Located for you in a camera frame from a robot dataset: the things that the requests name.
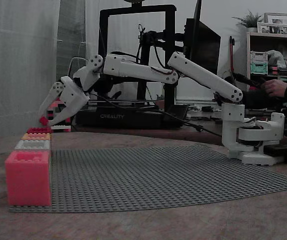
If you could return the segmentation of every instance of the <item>computer monitor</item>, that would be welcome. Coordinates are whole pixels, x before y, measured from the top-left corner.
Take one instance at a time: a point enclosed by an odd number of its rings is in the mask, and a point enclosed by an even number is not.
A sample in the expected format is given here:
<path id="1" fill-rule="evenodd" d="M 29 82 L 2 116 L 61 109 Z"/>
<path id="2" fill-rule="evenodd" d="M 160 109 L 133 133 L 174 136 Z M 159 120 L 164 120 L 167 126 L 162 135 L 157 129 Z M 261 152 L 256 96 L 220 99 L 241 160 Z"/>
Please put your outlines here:
<path id="1" fill-rule="evenodd" d="M 202 0 L 198 0 L 194 18 L 185 26 L 183 53 L 186 58 L 217 74 L 221 37 L 200 21 Z"/>

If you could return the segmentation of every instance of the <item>wooden table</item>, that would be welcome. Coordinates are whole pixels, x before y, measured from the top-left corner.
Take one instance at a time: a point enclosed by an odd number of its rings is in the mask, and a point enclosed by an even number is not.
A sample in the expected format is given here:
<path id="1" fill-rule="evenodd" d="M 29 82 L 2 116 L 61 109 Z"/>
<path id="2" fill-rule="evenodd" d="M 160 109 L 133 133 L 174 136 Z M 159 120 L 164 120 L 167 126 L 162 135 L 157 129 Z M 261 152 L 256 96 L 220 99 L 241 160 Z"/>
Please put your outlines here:
<path id="1" fill-rule="evenodd" d="M 287 191 L 213 204 L 114 213 L 8 212 L 4 161 L 20 136 L 0 139 L 0 240 L 287 240 Z M 105 133 L 55 133 L 53 149 L 186 146 Z M 221 146 L 212 146 L 226 153 Z M 271 167 L 287 175 L 287 165 Z"/>

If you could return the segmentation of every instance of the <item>gray lego baseplate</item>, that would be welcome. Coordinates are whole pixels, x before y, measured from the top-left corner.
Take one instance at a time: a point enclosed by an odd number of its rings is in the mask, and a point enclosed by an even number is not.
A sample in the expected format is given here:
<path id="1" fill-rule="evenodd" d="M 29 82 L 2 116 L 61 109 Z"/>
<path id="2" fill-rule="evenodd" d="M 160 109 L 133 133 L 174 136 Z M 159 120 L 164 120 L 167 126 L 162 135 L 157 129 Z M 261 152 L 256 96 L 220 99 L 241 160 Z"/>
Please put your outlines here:
<path id="1" fill-rule="evenodd" d="M 205 145 L 55 150 L 52 206 L 10 212 L 101 213 L 175 208 L 287 190 L 287 176 Z"/>

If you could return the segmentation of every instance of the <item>robotic arm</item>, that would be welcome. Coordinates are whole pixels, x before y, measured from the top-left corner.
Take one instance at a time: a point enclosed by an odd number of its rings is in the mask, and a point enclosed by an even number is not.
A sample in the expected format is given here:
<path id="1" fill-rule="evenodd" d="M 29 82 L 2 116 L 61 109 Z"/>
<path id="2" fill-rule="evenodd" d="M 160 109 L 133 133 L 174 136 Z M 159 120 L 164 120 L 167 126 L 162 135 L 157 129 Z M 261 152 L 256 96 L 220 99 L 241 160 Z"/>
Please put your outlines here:
<path id="1" fill-rule="evenodd" d="M 128 61 L 121 55 L 108 54 L 105 59 L 100 55 L 95 55 L 88 61 L 87 66 L 82 67 L 73 75 L 73 79 L 80 79 L 81 86 L 78 86 L 69 76 L 64 76 L 61 78 L 61 82 L 53 84 L 48 96 L 40 106 L 40 122 L 53 126 L 74 116 L 89 101 L 85 92 L 99 80 L 100 73 L 165 84 L 176 84 L 180 75 L 183 74 L 232 102 L 223 104 L 221 112 L 223 119 L 222 143 L 229 149 L 231 158 L 240 159 L 244 164 L 256 165 L 274 165 L 282 161 L 280 157 L 264 154 L 264 147 L 277 145 L 282 139 L 285 124 L 283 114 L 273 113 L 272 121 L 255 121 L 255 119 L 245 118 L 245 106 L 239 104 L 243 99 L 243 92 L 239 88 L 177 52 L 172 54 L 168 65 L 173 70 L 140 65 Z M 58 97 L 66 107 L 53 120 L 47 121 L 42 115 Z M 238 129 L 240 140 L 258 141 L 260 144 L 255 147 L 238 143 L 236 141 Z"/>

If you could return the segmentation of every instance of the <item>white lego brick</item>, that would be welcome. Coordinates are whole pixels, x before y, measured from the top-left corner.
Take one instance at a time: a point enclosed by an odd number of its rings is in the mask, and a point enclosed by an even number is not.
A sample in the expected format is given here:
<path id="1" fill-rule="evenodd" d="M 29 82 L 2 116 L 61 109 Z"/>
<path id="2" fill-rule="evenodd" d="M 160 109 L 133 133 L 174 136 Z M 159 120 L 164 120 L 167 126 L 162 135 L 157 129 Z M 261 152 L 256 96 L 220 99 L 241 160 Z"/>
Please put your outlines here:
<path id="1" fill-rule="evenodd" d="M 21 140 L 14 148 L 17 151 L 50 151 L 49 140 Z"/>
<path id="2" fill-rule="evenodd" d="M 51 127 L 51 130 L 65 130 L 65 129 L 72 129 L 72 126 L 65 126 L 65 125 L 55 125 Z"/>

